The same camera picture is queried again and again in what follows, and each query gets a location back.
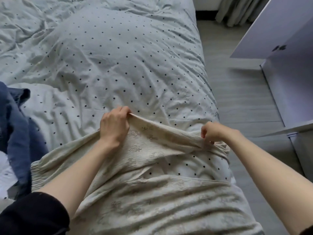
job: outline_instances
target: navy blue cloth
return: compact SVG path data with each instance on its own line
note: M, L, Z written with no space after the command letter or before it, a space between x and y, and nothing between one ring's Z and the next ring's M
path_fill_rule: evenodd
M0 150L8 155L22 187L30 185L30 164L48 153L36 123L20 110L29 97L29 89L8 88L0 82Z

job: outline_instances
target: wall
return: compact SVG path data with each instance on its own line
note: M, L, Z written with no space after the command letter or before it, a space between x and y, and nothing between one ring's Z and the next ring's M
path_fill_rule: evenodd
M193 0L196 11L217 11L222 0Z

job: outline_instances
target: cabinet door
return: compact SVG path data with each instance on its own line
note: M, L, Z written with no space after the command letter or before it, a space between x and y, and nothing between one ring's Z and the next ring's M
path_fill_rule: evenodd
M313 0L269 0L231 58L266 59L313 17Z

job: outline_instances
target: polka dot bedsheet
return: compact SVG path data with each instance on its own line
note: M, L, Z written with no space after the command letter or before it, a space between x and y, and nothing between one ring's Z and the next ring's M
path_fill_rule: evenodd
M49 150L99 128L129 106L143 118L198 131L218 112L192 0L2 0L0 80L29 88L22 111ZM234 183L229 163L175 155L148 171Z

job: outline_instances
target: curtain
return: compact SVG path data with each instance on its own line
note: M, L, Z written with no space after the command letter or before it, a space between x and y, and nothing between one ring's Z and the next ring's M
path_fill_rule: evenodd
M221 23L228 17L227 26L243 25L247 20L255 21L269 0L222 0L215 17Z

